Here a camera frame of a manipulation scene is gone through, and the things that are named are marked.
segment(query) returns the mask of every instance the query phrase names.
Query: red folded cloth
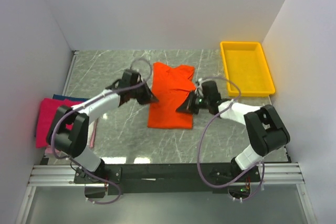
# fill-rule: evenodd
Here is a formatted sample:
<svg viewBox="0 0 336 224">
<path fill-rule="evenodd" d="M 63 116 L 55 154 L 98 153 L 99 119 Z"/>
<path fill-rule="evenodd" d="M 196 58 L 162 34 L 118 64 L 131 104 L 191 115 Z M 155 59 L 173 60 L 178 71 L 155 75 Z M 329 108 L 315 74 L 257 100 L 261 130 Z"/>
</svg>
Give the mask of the red folded cloth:
<svg viewBox="0 0 336 224">
<path fill-rule="evenodd" d="M 152 92 L 158 98 L 158 103 L 151 103 L 147 126 L 161 129 L 192 129 L 193 116 L 178 113 L 176 109 L 185 101 L 191 90 L 195 68 L 180 65 L 171 68 L 163 63 L 153 65 Z"/>
<path fill-rule="evenodd" d="M 53 100 L 50 98 L 44 98 L 40 104 L 40 112 L 38 115 L 37 129 L 36 129 L 36 148 L 47 147 L 47 134 L 49 128 L 53 122 L 57 108 L 61 105 L 74 106 L 82 102 L 73 102 L 69 100 Z"/>
</svg>

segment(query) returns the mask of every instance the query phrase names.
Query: yellow plastic bin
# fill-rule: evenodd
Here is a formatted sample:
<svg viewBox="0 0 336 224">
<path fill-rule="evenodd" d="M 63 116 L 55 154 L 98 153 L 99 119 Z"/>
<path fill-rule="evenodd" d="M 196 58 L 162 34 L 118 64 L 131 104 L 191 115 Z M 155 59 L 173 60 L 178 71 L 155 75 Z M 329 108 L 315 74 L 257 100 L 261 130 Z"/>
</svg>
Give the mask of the yellow plastic bin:
<svg viewBox="0 0 336 224">
<path fill-rule="evenodd" d="M 221 42 L 224 72 L 244 97 L 266 97 L 275 93 L 264 52 L 259 42 Z M 227 83 L 229 96 L 237 96 L 238 90 Z"/>
</svg>

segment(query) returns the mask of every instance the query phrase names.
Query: back wall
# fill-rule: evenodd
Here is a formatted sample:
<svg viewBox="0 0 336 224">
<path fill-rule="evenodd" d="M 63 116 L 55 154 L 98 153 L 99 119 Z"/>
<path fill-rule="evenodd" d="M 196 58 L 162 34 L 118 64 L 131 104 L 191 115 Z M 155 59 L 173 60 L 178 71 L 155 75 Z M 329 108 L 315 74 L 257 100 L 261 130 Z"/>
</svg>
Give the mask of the back wall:
<svg viewBox="0 0 336 224">
<path fill-rule="evenodd" d="M 214 49 L 263 41 L 284 0 L 46 0 L 67 42 L 86 49 Z"/>
</svg>

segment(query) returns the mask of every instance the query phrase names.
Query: marble tabletop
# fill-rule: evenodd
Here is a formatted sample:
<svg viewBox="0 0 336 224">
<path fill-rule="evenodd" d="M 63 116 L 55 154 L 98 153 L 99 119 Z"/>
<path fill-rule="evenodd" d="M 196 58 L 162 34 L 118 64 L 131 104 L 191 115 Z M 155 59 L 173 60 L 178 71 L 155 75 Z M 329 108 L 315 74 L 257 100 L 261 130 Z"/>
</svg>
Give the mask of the marble tabletop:
<svg viewBox="0 0 336 224">
<path fill-rule="evenodd" d="M 100 93 L 133 59 L 146 57 L 151 63 L 162 62 L 171 67 L 181 64 L 195 67 L 195 81 L 201 77 L 224 74 L 219 50 L 98 50 L 78 51 L 65 88 L 65 95 L 90 98 Z M 148 66 L 135 65 L 143 77 Z M 227 96 L 226 83 L 217 81 L 222 98 Z M 240 102 L 263 106 L 265 98 L 241 98 Z M 149 106 L 131 100 L 114 111 L 107 111 L 97 125 L 93 151 L 106 163 L 193 163 L 196 162 L 197 144 L 206 123 L 212 115 L 201 111 L 194 116 L 192 130 L 163 130 L 147 128 Z M 236 122 L 215 120 L 209 127 L 202 149 L 203 162 L 230 162 L 249 144 L 246 128 Z M 267 162 L 287 162 L 286 149 L 274 151 Z M 66 164 L 50 157 L 48 164 Z"/>
</svg>

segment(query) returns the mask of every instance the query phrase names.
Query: gray marble surface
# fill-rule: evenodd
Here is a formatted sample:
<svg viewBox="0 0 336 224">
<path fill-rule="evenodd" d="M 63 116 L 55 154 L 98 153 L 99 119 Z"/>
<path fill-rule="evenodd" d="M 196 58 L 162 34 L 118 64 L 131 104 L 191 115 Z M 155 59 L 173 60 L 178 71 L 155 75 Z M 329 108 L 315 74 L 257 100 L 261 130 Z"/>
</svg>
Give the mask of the gray marble surface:
<svg viewBox="0 0 336 224">
<path fill-rule="evenodd" d="M 181 64 L 195 67 L 194 80 L 223 74 L 219 50 L 107 50 L 79 51 L 66 87 L 72 97 L 90 98 L 100 93 L 138 57 L 151 63 L 160 61 L 171 67 Z M 149 68 L 139 62 L 135 68 L 146 77 Z M 226 84 L 217 82 L 222 97 L 227 96 Z M 269 104 L 269 98 L 241 98 L 250 105 Z M 108 111 L 98 122 L 93 151 L 107 163 L 191 163 L 196 162 L 197 144 L 206 123 L 207 111 L 194 116 L 192 130 L 162 130 L 147 128 L 149 106 L 130 101 L 114 111 Z M 243 125 L 218 119 L 209 127 L 202 149 L 204 162 L 230 162 L 249 144 Z M 267 162 L 287 162 L 286 149 L 281 148 L 265 158 Z M 49 164 L 64 164 L 50 158 Z"/>
</svg>

